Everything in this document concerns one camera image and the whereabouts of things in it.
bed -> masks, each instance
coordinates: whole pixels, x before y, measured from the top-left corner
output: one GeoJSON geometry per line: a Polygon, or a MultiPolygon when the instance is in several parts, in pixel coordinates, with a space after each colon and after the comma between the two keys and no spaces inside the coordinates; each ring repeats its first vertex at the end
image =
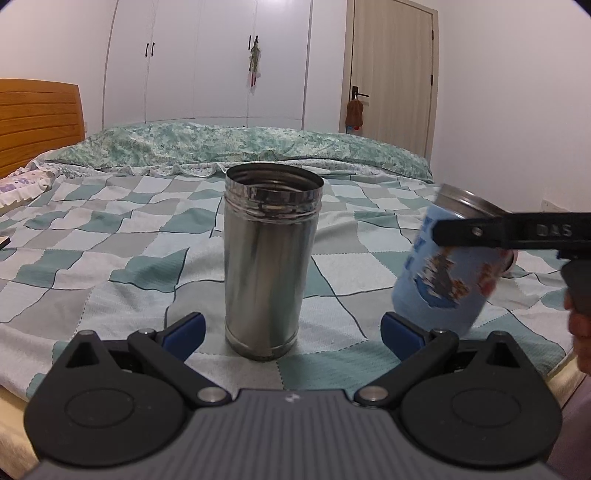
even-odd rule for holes
{"type": "Polygon", "coordinates": [[[84,137],[77,85],[0,79],[0,215],[51,186],[45,172],[19,170],[39,154],[84,137]]]}
{"type": "MultiPolygon", "coordinates": [[[[0,217],[0,235],[12,239],[0,251],[0,468],[14,478],[36,462],[22,428],[26,400],[81,329],[119,339],[199,309],[206,341],[187,363],[234,394],[350,394],[398,362],[379,320],[437,193],[425,159],[352,135],[176,122],[48,148],[27,168],[51,173],[51,189],[0,217]],[[224,172],[244,161],[293,164],[326,181],[298,342],[263,364],[223,339],[224,172]]],[[[468,337],[512,333],[563,404],[582,374],[560,266],[552,252],[521,254],[468,337]]]]}

white wall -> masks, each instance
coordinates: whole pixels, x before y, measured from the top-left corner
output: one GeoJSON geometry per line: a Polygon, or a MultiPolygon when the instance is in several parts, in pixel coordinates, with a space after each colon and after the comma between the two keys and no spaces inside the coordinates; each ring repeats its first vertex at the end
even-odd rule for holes
{"type": "Polygon", "coordinates": [[[304,129],[338,132],[347,0],[312,0],[304,129]]]}
{"type": "Polygon", "coordinates": [[[591,18],[571,0],[441,2],[431,168],[509,210],[591,209],[591,18]]]}
{"type": "Polygon", "coordinates": [[[102,127],[116,0],[12,0],[0,12],[0,77],[75,83],[88,133],[102,127]]]}

wall socket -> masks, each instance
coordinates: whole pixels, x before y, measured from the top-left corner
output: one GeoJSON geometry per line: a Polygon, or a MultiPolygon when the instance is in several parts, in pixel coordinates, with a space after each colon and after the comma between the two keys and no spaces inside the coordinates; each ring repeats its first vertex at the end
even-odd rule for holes
{"type": "Polygon", "coordinates": [[[568,212],[566,208],[559,207],[554,203],[543,199],[542,200],[542,212],[568,212]]]}

door frame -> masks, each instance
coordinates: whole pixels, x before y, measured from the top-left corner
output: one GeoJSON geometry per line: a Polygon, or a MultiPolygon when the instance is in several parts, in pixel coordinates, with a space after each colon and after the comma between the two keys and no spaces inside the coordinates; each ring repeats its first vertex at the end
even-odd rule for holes
{"type": "MultiPolygon", "coordinates": [[[[355,2],[362,0],[347,0],[347,26],[345,31],[345,64],[343,66],[343,90],[341,95],[339,132],[346,133],[345,118],[347,116],[347,103],[351,91],[351,75],[353,67],[353,32],[355,30],[354,13],[355,2]]],[[[439,85],[439,13],[432,8],[424,7],[411,0],[391,0],[418,8],[431,15],[431,29],[433,30],[433,87],[431,88],[431,101],[429,106],[429,122],[427,128],[427,145],[425,157],[431,163],[431,151],[433,150],[433,137],[435,133],[435,115],[437,110],[437,87],[439,85]]]]}

green floral comforter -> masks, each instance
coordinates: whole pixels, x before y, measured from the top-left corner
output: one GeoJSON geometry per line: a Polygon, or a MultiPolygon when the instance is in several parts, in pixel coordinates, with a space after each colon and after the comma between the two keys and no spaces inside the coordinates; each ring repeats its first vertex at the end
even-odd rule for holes
{"type": "Polygon", "coordinates": [[[431,183],[427,160],[408,150],[348,134],[284,128],[211,127],[171,122],[114,127],[46,158],[95,170],[244,161],[337,160],[385,168],[431,183]]]}

